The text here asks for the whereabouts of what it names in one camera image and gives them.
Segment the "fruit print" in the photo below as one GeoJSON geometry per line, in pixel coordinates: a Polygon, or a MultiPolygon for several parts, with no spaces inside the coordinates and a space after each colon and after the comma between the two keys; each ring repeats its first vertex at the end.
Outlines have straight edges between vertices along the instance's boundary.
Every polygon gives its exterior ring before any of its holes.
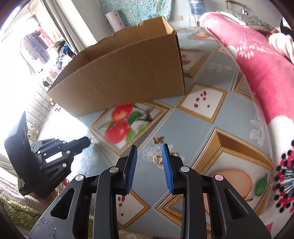
{"type": "Polygon", "coordinates": [[[105,132],[105,137],[109,143],[118,144],[127,137],[130,131],[130,125],[125,120],[113,126],[114,123],[115,122],[113,121],[108,126],[105,132]]]}
{"type": "Polygon", "coordinates": [[[153,109],[141,109],[136,104],[119,106],[111,113],[111,120],[104,123],[99,130],[105,131],[105,139],[110,144],[119,144],[124,140],[126,143],[130,143],[138,132],[145,130],[148,124],[152,122],[151,112],[153,109]],[[139,124],[139,127],[136,124],[135,128],[131,128],[136,121],[147,123],[139,124]]]}
{"type": "Polygon", "coordinates": [[[127,104],[127,105],[117,107],[112,113],[113,121],[120,122],[126,119],[132,113],[133,108],[134,106],[132,104],[127,104]]]}
{"type": "Polygon", "coordinates": [[[209,38],[209,36],[204,32],[199,32],[199,33],[195,34],[195,37],[197,37],[197,38],[209,38]]]}
{"type": "Polygon", "coordinates": [[[264,176],[263,178],[258,180],[258,182],[256,183],[255,195],[260,197],[263,194],[264,190],[266,189],[267,184],[268,184],[268,175],[264,176]]]}
{"type": "MultiPolygon", "coordinates": [[[[206,93],[205,90],[203,91],[203,93],[200,93],[200,97],[201,97],[201,99],[202,99],[203,101],[206,101],[206,95],[207,95],[207,93],[206,93]]],[[[198,103],[194,103],[194,107],[195,107],[195,108],[198,108],[198,106],[199,106],[199,101],[200,101],[200,98],[197,97],[197,98],[196,98],[196,102],[198,102],[198,103]]]]}

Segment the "gold frame pattern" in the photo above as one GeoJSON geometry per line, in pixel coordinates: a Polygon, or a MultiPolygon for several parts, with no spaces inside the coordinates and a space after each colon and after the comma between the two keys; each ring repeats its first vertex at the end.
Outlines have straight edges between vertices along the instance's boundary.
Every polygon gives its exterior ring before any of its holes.
{"type": "Polygon", "coordinates": [[[165,107],[162,107],[162,106],[159,106],[157,104],[152,104],[152,103],[149,103],[149,102],[142,102],[141,104],[144,104],[144,105],[147,105],[147,106],[150,106],[150,107],[154,107],[155,109],[158,109],[161,111],[161,113],[156,116],[156,118],[154,118],[152,120],[152,122],[150,122],[148,124],[148,126],[142,130],[140,133],[138,133],[135,138],[129,142],[126,146],[124,146],[121,150],[117,150],[113,145],[111,145],[110,143],[108,143],[104,137],[102,137],[100,134],[98,134],[94,129],[93,127],[99,123],[102,118],[104,116],[106,116],[112,109],[108,109],[106,110],[104,113],[102,113],[101,115],[99,115],[98,119],[95,120],[95,122],[89,127],[89,131],[92,133],[92,134],[95,134],[95,136],[97,136],[104,144],[106,144],[110,149],[112,149],[115,153],[117,153],[118,155],[121,155],[123,154],[131,145],[134,144],[134,142],[136,142],[143,134],[145,134],[147,132],[147,130],[149,130],[151,128],[151,126],[153,126],[162,116],[164,116],[166,114],[166,112],[169,110],[168,108],[165,108],[165,107]]]}
{"type": "Polygon", "coordinates": [[[186,113],[189,113],[189,114],[191,114],[191,115],[196,116],[197,118],[199,118],[199,119],[201,119],[201,120],[204,120],[204,121],[207,121],[207,122],[213,124],[214,121],[215,121],[215,119],[216,119],[216,117],[217,117],[217,115],[218,115],[218,112],[219,112],[220,109],[221,109],[221,106],[222,106],[222,104],[223,104],[223,101],[224,101],[226,95],[227,95],[227,92],[224,91],[224,90],[222,90],[222,89],[215,88],[215,87],[213,87],[213,86],[204,85],[204,84],[200,84],[200,83],[196,83],[196,82],[195,82],[195,83],[193,83],[193,84],[190,86],[189,90],[188,90],[187,93],[184,95],[184,97],[180,100],[180,102],[176,105],[176,107],[177,107],[178,109],[180,109],[180,110],[186,112],[186,113]],[[193,88],[194,88],[196,85],[201,86],[201,87],[205,87],[205,88],[210,88],[210,89],[213,89],[213,90],[216,90],[216,91],[219,91],[219,92],[222,92],[222,93],[223,93],[223,95],[222,95],[222,97],[221,97],[221,99],[220,99],[220,101],[219,101],[219,103],[218,103],[218,106],[217,106],[217,108],[216,108],[216,110],[215,110],[215,112],[214,112],[214,114],[213,114],[213,116],[212,116],[212,118],[208,118],[208,117],[206,117],[206,116],[203,116],[203,115],[201,115],[201,114],[198,114],[198,113],[196,113],[196,112],[194,112],[194,111],[192,111],[192,110],[190,110],[190,109],[187,109],[187,108],[185,108],[185,107],[182,106],[183,102],[185,101],[185,99],[187,98],[187,96],[191,93],[191,91],[193,90],[193,88]]]}
{"type": "Polygon", "coordinates": [[[202,56],[200,58],[199,61],[197,61],[191,68],[190,70],[184,70],[184,77],[186,79],[195,81],[195,79],[197,78],[197,76],[199,75],[199,73],[202,71],[203,67],[205,66],[205,63],[209,60],[210,55],[212,52],[209,51],[203,51],[203,50],[195,50],[195,49],[187,49],[184,47],[181,47],[181,50],[185,50],[185,51],[190,51],[190,52],[203,52],[205,53],[204,56],[202,56]]]}
{"type": "Polygon", "coordinates": [[[242,98],[245,98],[246,100],[249,100],[251,103],[253,103],[254,99],[252,98],[252,95],[249,94],[248,92],[240,89],[241,84],[243,83],[244,80],[246,80],[246,76],[244,73],[242,74],[240,81],[237,83],[239,73],[240,73],[240,67],[238,67],[238,69],[237,69],[237,73],[236,73],[236,76],[235,76],[235,79],[234,79],[234,82],[233,82],[233,85],[231,88],[231,92],[234,94],[237,94],[237,95],[241,96],[242,98]]]}
{"type": "Polygon", "coordinates": [[[222,53],[222,54],[225,54],[225,55],[227,55],[227,56],[229,56],[229,57],[231,57],[232,58],[232,56],[231,55],[228,55],[228,54],[226,54],[226,53],[224,53],[224,52],[220,52],[219,50],[220,49],[222,49],[222,48],[225,48],[225,47],[223,47],[223,46],[219,46],[217,49],[216,49],[216,52],[219,52],[219,53],[222,53]]]}
{"type": "Polygon", "coordinates": [[[134,221],[136,221],[140,216],[142,216],[145,212],[147,212],[147,210],[150,208],[150,206],[145,202],[143,201],[142,198],[140,198],[138,196],[138,194],[136,194],[133,190],[130,191],[130,194],[135,198],[137,199],[143,206],[144,208],[138,212],[134,217],[132,217],[126,224],[121,224],[120,222],[118,222],[118,224],[123,227],[123,228],[127,228],[129,225],[131,225],[134,221]]]}
{"type": "MultiPolygon", "coordinates": [[[[200,155],[195,160],[194,164],[191,166],[191,168],[195,169],[200,174],[205,174],[209,168],[213,165],[213,163],[218,159],[219,155],[222,152],[230,153],[234,156],[240,157],[244,160],[248,160],[250,162],[253,162],[257,165],[260,165],[264,167],[265,169],[269,170],[270,172],[273,172],[273,166],[271,164],[271,161],[268,159],[268,157],[261,152],[259,149],[253,147],[249,143],[219,129],[214,128],[209,139],[207,140],[205,146],[203,147],[203,150],[201,151],[200,155]],[[236,147],[242,151],[238,152],[234,149],[229,149],[228,147],[222,146],[224,137],[227,137],[227,142],[224,144],[232,145],[230,140],[234,140],[236,142],[236,147]]],[[[271,175],[269,179],[269,184],[267,185],[267,188],[265,189],[262,197],[260,198],[258,204],[255,206],[254,211],[257,215],[261,215],[270,199],[270,189],[272,188],[272,180],[273,175],[271,175]]],[[[183,195],[171,195],[169,194],[157,207],[156,209],[162,213],[164,216],[166,216],[168,219],[176,223],[177,225],[181,226],[182,223],[182,214],[178,211],[174,210],[172,208],[172,205],[174,205],[178,200],[180,200],[183,197],[183,195]]],[[[207,230],[211,230],[210,225],[206,225],[207,230]]]]}

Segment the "white flower print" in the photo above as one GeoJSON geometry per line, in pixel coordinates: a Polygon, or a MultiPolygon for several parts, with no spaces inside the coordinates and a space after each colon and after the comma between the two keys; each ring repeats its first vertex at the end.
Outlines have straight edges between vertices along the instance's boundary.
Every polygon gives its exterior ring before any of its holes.
{"type": "Polygon", "coordinates": [[[212,27],[213,24],[218,24],[219,23],[219,20],[213,20],[213,19],[209,19],[209,20],[206,20],[205,23],[204,23],[204,26],[209,29],[212,27]]]}
{"type": "Polygon", "coordinates": [[[250,120],[250,123],[254,125],[256,129],[252,130],[250,133],[250,138],[257,140],[257,143],[260,147],[264,145],[264,139],[265,139],[265,129],[264,124],[260,117],[257,115],[255,116],[255,119],[250,120]]]}
{"type": "MultiPolygon", "coordinates": [[[[255,39],[253,39],[253,41],[262,44],[262,42],[259,42],[259,41],[255,40],[255,39]]],[[[247,43],[246,43],[246,37],[243,37],[240,40],[236,51],[237,51],[237,54],[239,56],[245,57],[245,59],[250,60],[251,57],[254,57],[253,50],[255,50],[255,49],[258,50],[258,51],[261,51],[261,52],[266,52],[266,53],[271,54],[271,55],[278,55],[277,52],[274,52],[270,48],[267,48],[265,46],[258,46],[256,43],[248,46],[247,43]]]]}
{"type": "Polygon", "coordinates": [[[148,146],[143,149],[142,154],[143,154],[144,161],[148,160],[149,162],[152,162],[153,157],[156,154],[156,148],[148,146]]]}
{"type": "Polygon", "coordinates": [[[214,62],[210,62],[208,64],[207,69],[210,69],[210,70],[216,69],[216,73],[228,72],[228,71],[233,71],[234,70],[234,68],[231,67],[231,66],[225,66],[225,65],[222,65],[220,63],[214,63],[214,62]]]}
{"type": "Polygon", "coordinates": [[[90,168],[96,165],[99,161],[99,152],[94,154],[92,152],[83,152],[80,159],[80,167],[78,173],[85,174],[90,168]]]}
{"type": "Polygon", "coordinates": [[[200,46],[203,46],[205,43],[204,42],[201,42],[201,41],[193,41],[192,44],[190,44],[189,48],[191,49],[196,49],[200,46]]]}
{"type": "MultiPolygon", "coordinates": [[[[173,145],[169,145],[168,144],[168,148],[169,148],[169,150],[171,152],[172,151],[172,148],[173,148],[173,145]]],[[[144,161],[147,161],[148,160],[149,162],[153,162],[153,157],[155,155],[160,155],[161,156],[161,152],[162,152],[162,145],[161,144],[157,144],[154,147],[148,146],[146,148],[143,148],[143,151],[142,151],[143,160],[144,161]]],[[[180,155],[180,157],[181,157],[182,161],[185,160],[185,158],[183,156],[180,155]]],[[[164,168],[163,167],[163,164],[160,164],[160,165],[157,164],[157,167],[159,167],[161,169],[164,168]]]]}

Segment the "wall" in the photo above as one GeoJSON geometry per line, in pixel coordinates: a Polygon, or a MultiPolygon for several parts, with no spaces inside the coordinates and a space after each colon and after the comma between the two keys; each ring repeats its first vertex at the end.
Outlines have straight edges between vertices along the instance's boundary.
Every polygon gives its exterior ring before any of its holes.
{"type": "Polygon", "coordinates": [[[83,45],[88,47],[96,44],[97,41],[95,37],[87,27],[87,24],[79,14],[73,2],[71,0],[56,0],[56,2],[83,45]]]}
{"type": "MultiPolygon", "coordinates": [[[[225,0],[204,0],[207,11],[223,11],[227,9],[225,0]]],[[[255,15],[266,21],[273,27],[279,27],[282,19],[280,12],[274,7],[269,0],[238,0],[238,2],[247,5],[246,11],[249,15],[255,15]]],[[[229,9],[241,11],[241,7],[229,4],[229,9]]],[[[181,27],[189,27],[190,6],[188,0],[175,0],[171,10],[169,22],[177,29],[181,27]],[[182,15],[182,21],[172,21],[173,16],[182,15]]],[[[190,26],[195,26],[194,19],[191,19],[190,26]]]]}
{"type": "Polygon", "coordinates": [[[101,39],[113,34],[102,15],[99,1],[72,0],[72,2],[95,37],[96,41],[100,41],[101,39]]]}

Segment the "floral pattern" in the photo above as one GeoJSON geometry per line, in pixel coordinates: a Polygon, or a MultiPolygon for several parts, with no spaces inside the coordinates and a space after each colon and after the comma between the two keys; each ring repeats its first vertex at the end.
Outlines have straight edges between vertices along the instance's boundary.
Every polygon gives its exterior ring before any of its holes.
{"type": "Polygon", "coordinates": [[[204,45],[205,45],[205,42],[202,42],[202,41],[193,41],[193,42],[190,44],[189,48],[190,48],[190,49],[197,49],[198,47],[200,47],[200,46],[204,46],[204,45]]]}
{"type": "Polygon", "coordinates": [[[138,25],[144,20],[164,16],[169,19],[174,0],[99,0],[102,14],[106,22],[106,13],[118,10],[125,26],[138,25]]]}
{"type": "MultiPolygon", "coordinates": [[[[169,145],[168,144],[168,148],[170,150],[170,152],[172,151],[173,145],[169,145]]],[[[143,155],[143,160],[144,161],[149,161],[149,162],[153,162],[153,157],[155,155],[160,155],[161,156],[161,152],[162,152],[162,145],[161,144],[157,144],[154,147],[150,147],[147,146],[146,148],[143,148],[142,150],[142,155],[143,155]]],[[[185,160],[185,158],[182,155],[179,155],[182,159],[182,161],[185,160]]],[[[163,169],[163,164],[157,164],[157,167],[162,168],[163,169]]]]}
{"type": "Polygon", "coordinates": [[[218,23],[219,23],[219,20],[209,19],[204,22],[204,27],[206,27],[207,29],[210,29],[212,25],[218,24],[218,23]]]}
{"type": "Polygon", "coordinates": [[[255,116],[255,119],[250,120],[250,123],[254,125],[256,129],[252,130],[250,133],[250,138],[257,140],[257,143],[260,147],[264,145],[264,139],[265,139],[265,129],[264,124],[261,121],[260,117],[257,115],[255,116]]]}
{"type": "Polygon", "coordinates": [[[274,178],[274,181],[277,182],[273,186],[273,191],[276,193],[274,200],[280,213],[284,211],[294,212],[294,140],[292,140],[291,146],[287,153],[282,154],[274,178]]]}
{"type": "Polygon", "coordinates": [[[256,43],[252,44],[252,45],[247,45],[246,43],[246,38],[243,37],[237,48],[235,48],[234,46],[228,46],[227,48],[229,48],[231,51],[233,51],[233,55],[237,56],[241,56],[244,57],[245,59],[250,60],[250,58],[254,57],[254,51],[253,50],[257,50],[257,51],[261,51],[261,52],[266,52],[270,55],[275,55],[277,56],[278,53],[276,51],[273,51],[272,49],[266,47],[266,46],[260,46],[257,45],[256,43]]]}
{"type": "Polygon", "coordinates": [[[91,167],[97,165],[99,161],[99,152],[85,152],[82,153],[80,159],[80,167],[78,169],[79,174],[86,174],[91,167]]]}
{"type": "Polygon", "coordinates": [[[228,71],[233,71],[234,70],[234,68],[231,67],[231,66],[225,66],[225,65],[222,65],[220,63],[214,63],[214,62],[210,62],[208,64],[207,69],[210,69],[210,70],[216,69],[216,73],[228,72],[228,71]]]}

